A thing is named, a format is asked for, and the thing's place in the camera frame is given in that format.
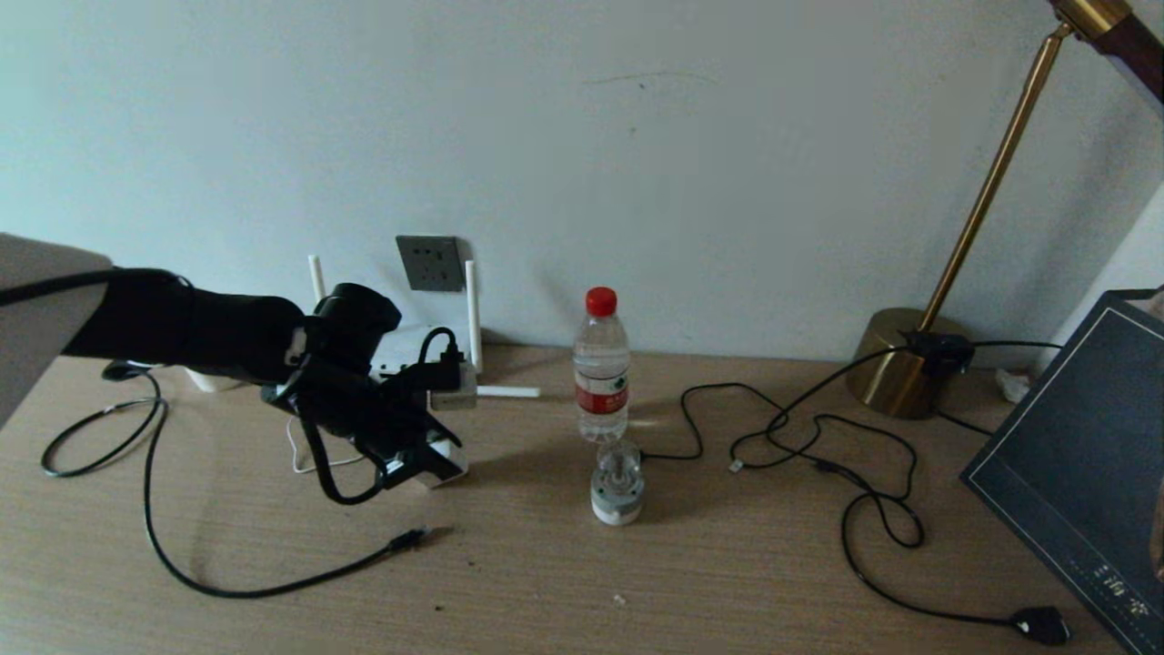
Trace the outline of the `white power adapter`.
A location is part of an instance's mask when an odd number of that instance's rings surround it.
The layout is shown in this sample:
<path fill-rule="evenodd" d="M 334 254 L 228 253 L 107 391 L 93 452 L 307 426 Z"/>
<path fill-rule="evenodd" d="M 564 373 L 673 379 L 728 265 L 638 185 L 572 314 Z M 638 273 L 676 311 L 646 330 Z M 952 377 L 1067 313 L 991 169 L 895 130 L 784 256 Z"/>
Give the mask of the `white power adapter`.
<path fill-rule="evenodd" d="M 386 491 L 410 482 L 416 482 L 426 489 L 436 489 L 463 478 L 468 471 L 468 460 L 461 448 L 449 442 L 416 444 L 397 453 L 393 460 L 386 463 L 382 490 Z"/>

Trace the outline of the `white wifi router with antennas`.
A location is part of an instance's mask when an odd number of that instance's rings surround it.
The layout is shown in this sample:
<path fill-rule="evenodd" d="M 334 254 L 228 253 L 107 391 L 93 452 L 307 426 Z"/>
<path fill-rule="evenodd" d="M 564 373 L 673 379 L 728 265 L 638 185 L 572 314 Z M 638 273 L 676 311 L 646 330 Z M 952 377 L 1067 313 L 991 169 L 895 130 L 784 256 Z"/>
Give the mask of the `white wifi router with antennas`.
<path fill-rule="evenodd" d="M 468 382 L 455 394 L 454 399 L 436 399 L 436 410 L 468 408 L 477 403 L 477 397 L 494 398 L 540 398 L 541 389 L 513 386 L 481 386 L 477 383 L 480 373 L 484 372 L 484 353 L 482 343 L 481 307 L 477 284 L 477 262 L 466 259 L 463 264 L 466 283 L 467 318 L 461 323 L 454 323 L 452 330 L 457 337 L 457 348 L 466 354 L 473 373 Z M 386 373 L 397 373 L 404 366 L 416 364 L 421 340 L 433 330 L 434 325 L 400 325 L 395 332 L 381 340 L 377 353 L 372 356 L 371 373 L 374 378 L 383 378 Z"/>

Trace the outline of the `water bottle with red cap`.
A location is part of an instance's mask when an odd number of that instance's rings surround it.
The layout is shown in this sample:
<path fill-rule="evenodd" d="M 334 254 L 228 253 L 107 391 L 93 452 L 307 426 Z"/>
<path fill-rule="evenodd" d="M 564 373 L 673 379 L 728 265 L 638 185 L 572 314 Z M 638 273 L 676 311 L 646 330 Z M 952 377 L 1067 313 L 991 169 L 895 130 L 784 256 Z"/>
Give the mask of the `water bottle with red cap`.
<path fill-rule="evenodd" d="M 627 432 L 629 339 L 617 307 L 613 289 L 589 289 L 573 347 L 579 435 L 595 444 L 617 442 Z"/>

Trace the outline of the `small clear humidifier grey base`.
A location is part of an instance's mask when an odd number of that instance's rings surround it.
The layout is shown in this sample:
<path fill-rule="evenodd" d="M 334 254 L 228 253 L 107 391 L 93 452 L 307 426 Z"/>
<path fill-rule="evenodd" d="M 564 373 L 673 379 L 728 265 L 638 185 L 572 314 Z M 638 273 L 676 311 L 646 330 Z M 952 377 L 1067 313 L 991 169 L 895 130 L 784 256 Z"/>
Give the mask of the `small clear humidifier grey base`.
<path fill-rule="evenodd" d="M 599 522 L 625 526 L 643 510 L 646 482 L 640 448 L 623 437 L 602 444 L 591 476 L 591 510 Z"/>

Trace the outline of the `brass desk lamp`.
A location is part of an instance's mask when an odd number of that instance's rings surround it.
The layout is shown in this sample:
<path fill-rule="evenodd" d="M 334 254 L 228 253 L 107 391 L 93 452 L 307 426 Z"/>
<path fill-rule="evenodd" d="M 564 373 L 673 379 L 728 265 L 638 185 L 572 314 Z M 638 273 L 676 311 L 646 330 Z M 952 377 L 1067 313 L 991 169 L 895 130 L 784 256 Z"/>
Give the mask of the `brass desk lamp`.
<path fill-rule="evenodd" d="M 931 417 L 949 380 L 957 375 L 923 376 L 922 359 L 907 353 L 901 335 L 959 333 L 968 339 L 964 328 L 942 318 L 942 309 L 1018 152 L 1064 43 L 1074 38 L 1102 55 L 1136 91 L 1147 95 L 1149 106 L 1164 119 L 1164 41 L 1138 16 L 1131 0 L 1044 0 L 1044 3 L 1053 12 L 1056 24 L 1034 54 L 1012 116 L 927 306 L 890 307 L 870 316 L 856 356 L 843 369 L 849 394 L 876 413 L 903 419 Z"/>

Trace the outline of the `small black lamp connector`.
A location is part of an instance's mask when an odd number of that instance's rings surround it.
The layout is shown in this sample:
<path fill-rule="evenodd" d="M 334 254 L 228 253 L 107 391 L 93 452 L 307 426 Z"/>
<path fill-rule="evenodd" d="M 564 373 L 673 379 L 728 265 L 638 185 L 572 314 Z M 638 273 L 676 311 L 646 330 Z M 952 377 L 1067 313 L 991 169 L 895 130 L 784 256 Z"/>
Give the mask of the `small black lamp connector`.
<path fill-rule="evenodd" d="M 903 332 L 901 336 L 907 353 L 922 359 L 920 370 L 928 378 L 963 373 L 975 356 L 972 341 L 959 333 Z"/>

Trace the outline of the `grey wall power socket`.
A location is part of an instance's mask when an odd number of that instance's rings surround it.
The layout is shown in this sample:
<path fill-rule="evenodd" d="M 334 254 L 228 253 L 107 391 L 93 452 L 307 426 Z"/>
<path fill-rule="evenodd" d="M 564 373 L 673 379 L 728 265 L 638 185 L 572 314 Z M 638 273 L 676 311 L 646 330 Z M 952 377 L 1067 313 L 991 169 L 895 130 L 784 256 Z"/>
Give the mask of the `grey wall power socket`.
<path fill-rule="evenodd" d="M 420 293 L 462 293 L 466 287 L 460 240 L 452 236 L 396 236 L 406 282 Z"/>

